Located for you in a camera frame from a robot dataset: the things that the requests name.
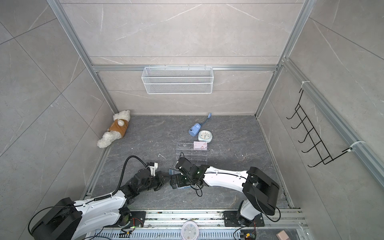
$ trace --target blue brush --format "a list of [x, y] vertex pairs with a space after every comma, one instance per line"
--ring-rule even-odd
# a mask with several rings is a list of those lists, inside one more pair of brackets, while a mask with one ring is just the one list
[[189, 129], [189, 134], [191, 135], [191, 136], [196, 136], [197, 135], [197, 133], [199, 132], [199, 130], [200, 130], [200, 128], [208, 121], [208, 119], [210, 119], [211, 118], [211, 116], [212, 116], [212, 113], [210, 113], [209, 115], [208, 115], [208, 118], [206, 119], [206, 121], [205, 122], [203, 122], [202, 124], [200, 124], [200, 123], [195, 123], [195, 125], [193, 125], [192, 127], [191, 127], [191, 129]]

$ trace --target alarm clock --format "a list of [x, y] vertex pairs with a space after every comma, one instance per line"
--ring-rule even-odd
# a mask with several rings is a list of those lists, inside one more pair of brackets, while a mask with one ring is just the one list
[[200, 142], [209, 143], [212, 141], [212, 133], [210, 131], [207, 131], [207, 130], [201, 130], [199, 132], [198, 140]]
[[199, 236], [199, 229], [194, 221], [186, 221], [181, 228], [183, 240], [196, 240]]

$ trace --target black hook rack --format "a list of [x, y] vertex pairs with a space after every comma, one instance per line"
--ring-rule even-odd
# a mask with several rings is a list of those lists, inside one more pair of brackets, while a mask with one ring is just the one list
[[[323, 163], [324, 165], [326, 165], [326, 164], [332, 162], [333, 160], [335, 160], [336, 158], [338, 158], [338, 157], [340, 157], [340, 156], [346, 154], [346, 153], [348, 152], [347, 150], [352, 149], [351, 147], [349, 147], [349, 148], [343, 150], [342, 153], [341, 153], [339, 156], [337, 156], [337, 157], [332, 157], [332, 156], [331, 156], [331, 154], [329, 153], [329, 151], [328, 151], [327, 147], [325, 146], [323, 140], [321, 139], [320, 135], [317, 133], [317, 131], [316, 131], [314, 125], [312, 124], [311, 120], [309, 119], [308, 115], [305, 113], [304, 109], [303, 109], [303, 108], [301, 107], [301, 105], [300, 105], [300, 100], [301, 100], [301, 97], [302, 97], [302, 95], [303, 95], [303, 89], [302, 89], [302, 88], [300, 89], [299, 93], [301, 93], [301, 95], [300, 95], [300, 98], [299, 98], [299, 102], [297, 103], [297, 105], [296, 105], [296, 107], [295, 107], [295, 113], [294, 113], [290, 118], [287, 118], [287, 119], [292, 119], [292, 118], [297, 114], [297, 116], [300, 118], [301, 122], [299, 123], [299, 125], [297, 125], [297, 127], [291, 127], [291, 128], [292, 128], [292, 129], [296, 129], [296, 128], [298, 128], [301, 124], [303, 124], [305, 130], [307, 131], [307, 134], [305, 135], [304, 140], [303, 140], [302, 142], [300, 142], [300, 141], [298, 141], [298, 142], [299, 142], [299, 143], [303, 143], [303, 142], [307, 139], [307, 137], [309, 136], [310, 139], [311, 139], [311, 141], [312, 141], [312, 143], [313, 143], [313, 147], [311, 147], [308, 151], [305, 151], [305, 152], [302, 151], [302, 152], [303, 152], [303, 153], [306, 153], [306, 152], [311, 151], [313, 148], [315, 148], [316, 151], [317, 151], [317, 153], [319, 154], [319, 156], [320, 156], [320, 158], [321, 158], [321, 161], [320, 161], [320, 162], [318, 162], [318, 163], [315, 164], [314, 166], [309, 166], [309, 165], [308, 165], [308, 167], [316, 167], [316, 166], [319, 165], [320, 163]], [[300, 116], [299, 113], [297, 112], [299, 109], [301, 109], [301, 110], [303, 111], [303, 113], [304, 113], [304, 115], [305, 115], [304, 118], [301, 118], [301, 116]], [[310, 124], [311, 124], [311, 126], [312, 126], [312, 128], [309, 129], [309, 130], [308, 130], [307, 126], [305, 126], [305, 124], [304, 124], [304, 120], [305, 120], [305, 119], [308, 119], [308, 121], [310, 122]], [[311, 135], [310, 135], [310, 132], [311, 132], [312, 130], [315, 131], [315, 133], [317, 134], [317, 136], [318, 136], [319, 139], [320, 139], [320, 141], [317, 142], [317, 143], [315, 143], [315, 142], [313, 141], [313, 139], [312, 139], [312, 137], [311, 137]], [[319, 143], [322, 143], [322, 144], [323, 144], [325, 150], [326, 150], [327, 153], [328, 153], [328, 156], [327, 156], [326, 158], [324, 158], [324, 159], [323, 159], [323, 157], [321, 156], [319, 150], [317, 149], [317, 145], [318, 145]], [[328, 161], [328, 162], [324, 162], [324, 161], [325, 161], [326, 159], [328, 159], [328, 158], [331, 158], [331, 160]]]

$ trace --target white plush toy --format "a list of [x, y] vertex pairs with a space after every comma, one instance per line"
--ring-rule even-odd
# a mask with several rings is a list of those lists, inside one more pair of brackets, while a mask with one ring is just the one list
[[125, 131], [128, 128], [128, 122], [131, 119], [130, 113], [131, 111], [125, 110], [113, 115], [113, 124], [103, 134], [103, 138], [97, 141], [99, 148], [108, 147], [114, 140], [124, 137]]

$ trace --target wire rack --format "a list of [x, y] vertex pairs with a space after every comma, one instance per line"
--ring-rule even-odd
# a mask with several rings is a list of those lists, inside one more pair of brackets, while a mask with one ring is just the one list
[[211, 67], [146, 67], [141, 76], [148, 94], [212, 93]]
[[[308, 167], [316, 167], [316, 166], [319, 165], [320, 163], [323, 163], [324, 165], [326, 165], [326, 164], [332, 162], [333, 160], [335, 160], [336, 158], [338, 158], [338, 157], [340, 157], [340, 156], [342, 156], [342, 155], [348, 153], [348, 152], [349, 152], [348, 150], [352, 149], [351, 147], [349, 147], [349, 148], [343, 150], [343, 151], [341, 152], [341, 154], [340, 154], [339, 156], [337, 156], [337, 157], [332, 157], [332, 156], [331, 156], [331, 154], [329, 153], [329, 151], [328, 151], [327, 147], [325, 146], [323, 140], [321, 139], [320, 135], [317, 133], [316, 128], [314, 127], [314, 125], [312, 124], [312, 122], [311, 122], [311, 120], [309, 119], [308, 115], [305, 113], [304, 109], [303, 109], [303, 108], [301, 107], [301, 105], [300, 105], [300, 100], [301, 100], [301, 97], [302, 97], [302, 95], [303, 95], [303, 89], [300, 89], [299, 93], [301, 93], [301, 95], [300, 95], [300, 98], [299, 98], [299, 102], [297, 103], [297, 105], [296, 105], [296, 107], [295, 107], [295, 113], [294, 113], [290, 118], [287, 118], [287, 119], [292, 119], [295, 115], [297, 115], [297, 116], [299, 117], [299, 119], [300, 119], [300, 123], [299, 123], [299, 125], [297, 125], [297, 127], [291, 127], [292, 129], [296, 129], [296, 128], [298, 128], [301, 124], [303, 124], [303, 126], [304, 126], [305, 131], [307, 132], [307, 134], [305, 135], [305, 138], [304, 138], [303, 141], [298, 141], [299, 143], [303, 143], [303, 142], [307, 139], [308, 136], [309, 136], [309, 138], [310, 138], [311, 141], [312, 141], [313, 147], [311, 147], [308, 151], [305, 151], [305, 152], [302, 151], [302, 152], [303, 152], [303, 153], [306, 153], [306, 152], [309, 152], [309, 151], [311, 151], [312, 149], [315, 148], [316, 151], [317, 151], [317, 153], [319, 154], [319, 156], [320, 156], [320, 158], [321, 158], [321, 161], [320, 161], [320, 162], [318, 162], [318, 163], [315, 164], [314, 166], [309, 166], [309, 165], [308, 165]], [[301, 111], [304, 113], [304, 117], [303, 117], [303, 116], [300, 116], [300, 114], [298, 113], [298, 110], [299, 110], [299, 109], [301, 109]], [[310, 127], [307, 127], [307, 126], [304, 124], [304, 120], [305, 120], [305, 119], [308, 119], [308, 121], [309, 121], [309, 123], [310, 123]], [[314, 140], [313, 140], [313, 138], [312, 138], [312, 136], [311, 136], [311, 134], [310, 134], [310, 132], [312, 132], [312, 131], [317, 135], [318, 139], [320, 139], [320, 141], [318, 141], [317, 143], [314, 142]], [[317, 149], [319, 144], [322, 144], [322, 145], [324, 146], [325, 150], [327, 151], [327, 156], [326, 156], [325, 158], [323, 158], [323, 157], [321, 156], [319, 150]]]

